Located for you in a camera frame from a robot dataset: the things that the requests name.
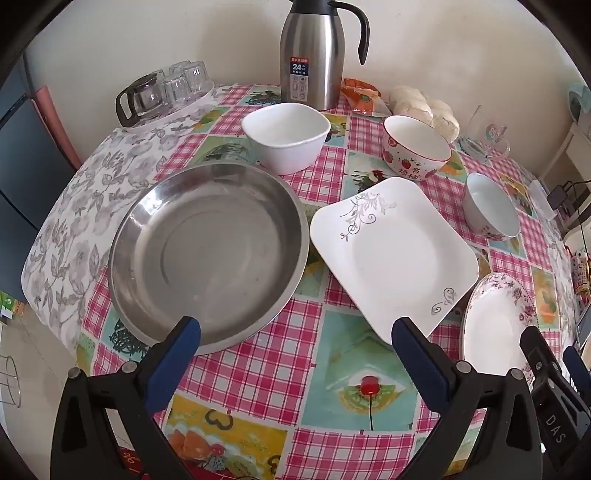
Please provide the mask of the green box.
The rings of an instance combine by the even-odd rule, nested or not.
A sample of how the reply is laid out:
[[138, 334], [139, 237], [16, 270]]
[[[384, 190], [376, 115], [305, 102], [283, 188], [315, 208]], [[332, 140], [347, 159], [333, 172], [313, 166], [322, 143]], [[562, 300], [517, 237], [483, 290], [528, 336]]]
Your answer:
[[24, 314], [25, 304], [9, 294], [0, 291], [1, 320], [11, 320]]

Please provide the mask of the clear glass mug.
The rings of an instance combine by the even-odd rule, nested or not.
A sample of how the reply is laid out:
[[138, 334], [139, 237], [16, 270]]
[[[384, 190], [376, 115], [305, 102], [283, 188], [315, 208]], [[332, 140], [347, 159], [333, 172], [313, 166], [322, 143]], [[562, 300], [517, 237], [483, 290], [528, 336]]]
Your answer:
[[494, 120], [489, 111], [483, 105], [479, 105], [462, 131], [459, 145], [463, 151], [481, 163], [486, 163], [492, 158], [505, 159], [511, 151], [506, 133], [507, 126]]

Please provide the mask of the pink checked picture tablecloth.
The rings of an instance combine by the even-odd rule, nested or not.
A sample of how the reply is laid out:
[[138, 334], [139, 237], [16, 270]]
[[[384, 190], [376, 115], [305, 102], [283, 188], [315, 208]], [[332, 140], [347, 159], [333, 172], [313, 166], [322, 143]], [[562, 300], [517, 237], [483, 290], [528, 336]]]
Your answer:
[[[242, 118], [276, 102], [270, 85], [232, 88], [209, 113], [140, 133], [116, 129], [91, 156], [98, 183], [88, 211], [106, 238], [141, 191], [207, 160], [252, 159]], [[517, 206], [521, 233], [493, 242], [474, 234], [462, 210], [478, 172]], [[536, 306], [555, 353], [572, 340], [575, 302], [567, 251], [528, 187], [532, 174], [505, 158], [455, 155], [422, 188], [467, 241], [483, 273], [517, 279]], [[373, 332], [317, 254], [283, 312], [235, 347], [199, 356], [171, 405], [155, 417], [201, 478], [390, 479], [437, 422], [391, 348]]]

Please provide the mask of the round pink floral plate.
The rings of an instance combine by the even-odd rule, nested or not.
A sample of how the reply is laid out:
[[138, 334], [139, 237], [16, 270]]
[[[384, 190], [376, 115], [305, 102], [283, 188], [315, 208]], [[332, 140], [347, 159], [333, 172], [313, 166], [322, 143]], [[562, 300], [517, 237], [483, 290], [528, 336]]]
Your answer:
[[479, 281], [468, 302], [460, 358], [480, 373], [503, 376], [515, 368], [529, 378], [520, 338], [537, 324], [535, 304], [525, 287], [506, 273], [491, 273]]

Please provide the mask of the pale blue floral bowl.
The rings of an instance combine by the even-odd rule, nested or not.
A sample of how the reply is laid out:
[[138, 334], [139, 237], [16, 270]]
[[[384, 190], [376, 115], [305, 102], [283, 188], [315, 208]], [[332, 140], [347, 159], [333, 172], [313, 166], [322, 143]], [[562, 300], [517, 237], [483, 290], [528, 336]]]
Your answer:
[[470, 229], [488, 240], [505, 241], [520, 233], [520, 220], [509, 196], [486, 175], [468, 175], [462, 207]]

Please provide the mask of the strawberry pattern red-rimmed bowl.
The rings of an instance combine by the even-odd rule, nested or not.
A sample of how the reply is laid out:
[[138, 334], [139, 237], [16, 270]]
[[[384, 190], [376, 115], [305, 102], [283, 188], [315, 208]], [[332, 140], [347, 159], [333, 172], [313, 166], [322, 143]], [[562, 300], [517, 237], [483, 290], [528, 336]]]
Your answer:
[[382, 157], [398, 176], [423, 181], [451, 158], [448, 141], [433, 127], [412, 117], [392, 115], [383, 122]]

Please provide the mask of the pink pipe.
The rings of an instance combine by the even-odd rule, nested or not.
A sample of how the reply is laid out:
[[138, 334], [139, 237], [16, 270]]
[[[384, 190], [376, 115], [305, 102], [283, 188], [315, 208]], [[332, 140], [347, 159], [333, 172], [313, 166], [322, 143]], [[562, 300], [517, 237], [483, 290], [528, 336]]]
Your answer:
[[70, 165], [75, 170], [78, 170], [81, 167], [82, 162], [66, 133], [47, 85], [43, 85], [35, 92], [34, 100], [58, 149]]

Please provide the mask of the black power adapter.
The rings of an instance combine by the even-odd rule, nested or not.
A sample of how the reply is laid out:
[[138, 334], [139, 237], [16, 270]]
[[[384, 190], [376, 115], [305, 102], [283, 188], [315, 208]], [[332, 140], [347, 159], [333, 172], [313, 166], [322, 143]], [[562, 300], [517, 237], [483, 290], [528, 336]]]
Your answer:
[[569, 210], [572, 208], [572, 202], [569, 199], [570, 186], [558, 185], [547, 196], [547, 202], [552, 210], [560, 208]]

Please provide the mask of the white square bowl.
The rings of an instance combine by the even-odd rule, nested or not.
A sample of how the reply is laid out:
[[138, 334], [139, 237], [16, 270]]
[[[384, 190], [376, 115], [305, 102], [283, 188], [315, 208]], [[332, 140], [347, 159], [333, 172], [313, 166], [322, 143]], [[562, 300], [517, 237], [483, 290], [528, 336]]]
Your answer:
[[331, 122], [310, 106], [280, 103], [247, 114], [242, 119], [242, 131], [252, 142], [259, 163], [283, 176], [315, 164]]

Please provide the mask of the white square floral plate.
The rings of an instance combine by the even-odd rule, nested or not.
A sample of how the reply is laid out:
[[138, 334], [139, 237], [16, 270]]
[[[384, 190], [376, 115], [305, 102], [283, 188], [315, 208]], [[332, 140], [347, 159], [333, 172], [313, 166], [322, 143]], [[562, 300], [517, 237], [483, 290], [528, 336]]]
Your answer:
[[311, 219], [311, 242], [386, 343], [394, 321], [430, 336], [475, 285], [475, 252], [414, 182], [389, 178]]

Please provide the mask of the colourful small bottle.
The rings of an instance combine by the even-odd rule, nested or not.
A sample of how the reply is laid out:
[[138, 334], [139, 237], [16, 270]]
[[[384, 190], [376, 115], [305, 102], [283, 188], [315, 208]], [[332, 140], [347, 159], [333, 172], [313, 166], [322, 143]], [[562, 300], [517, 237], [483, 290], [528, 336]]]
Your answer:
[[590, 293], [590, 261], [585, 251], [577, 251], [571, 258], [573, 286], [577, 295]]

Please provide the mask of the large stainless steel basin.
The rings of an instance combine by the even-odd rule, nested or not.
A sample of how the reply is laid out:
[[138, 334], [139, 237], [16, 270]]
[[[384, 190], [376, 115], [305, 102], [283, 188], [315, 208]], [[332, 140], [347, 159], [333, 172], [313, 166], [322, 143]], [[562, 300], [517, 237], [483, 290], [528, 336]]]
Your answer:
[[198, 354], [236, 345], [270, 324], [297, 290], [310, 248], [304, 206], [286, 181], [248, 163], [180, 170], [124, 215], [108, 261], [112, 305], [152, 346], [184, 316]]

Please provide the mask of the white shelf unit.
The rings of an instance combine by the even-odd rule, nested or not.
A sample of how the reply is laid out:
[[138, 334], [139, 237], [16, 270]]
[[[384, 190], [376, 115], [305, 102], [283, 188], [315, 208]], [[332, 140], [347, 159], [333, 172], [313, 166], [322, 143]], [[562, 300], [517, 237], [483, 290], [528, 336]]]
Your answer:
[[590, 219], [590, 139], [572, 122], [557, 153], [538, 177], [550, 193], [556, 186], [570, 186], [572, 208], [558, 209], [558, 224], [567, 234]]

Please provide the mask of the orange snack packet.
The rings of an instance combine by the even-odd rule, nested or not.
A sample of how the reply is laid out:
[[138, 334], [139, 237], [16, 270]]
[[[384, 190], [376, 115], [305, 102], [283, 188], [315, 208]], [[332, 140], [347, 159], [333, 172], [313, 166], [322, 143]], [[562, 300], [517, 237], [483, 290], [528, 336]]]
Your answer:
[[374, 85], [353, 78], [342, 80], [341, 92], [349, 102], [353, 114], [374, 118], [386, 118], [391, 110], [384, 102], [382, 93]]

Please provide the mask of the bag of white buns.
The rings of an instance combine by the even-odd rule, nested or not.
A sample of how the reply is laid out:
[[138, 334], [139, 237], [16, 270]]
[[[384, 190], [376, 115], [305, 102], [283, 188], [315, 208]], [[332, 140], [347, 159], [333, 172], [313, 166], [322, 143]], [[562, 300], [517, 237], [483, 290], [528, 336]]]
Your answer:
[[395, 115], [415, 118], [442, 135], [448, 143], [460, 135], [460, 124], [452, 108], [444, 101], [429, 98], [419, 89], [398, 85], [389, 95], [389, 106]]

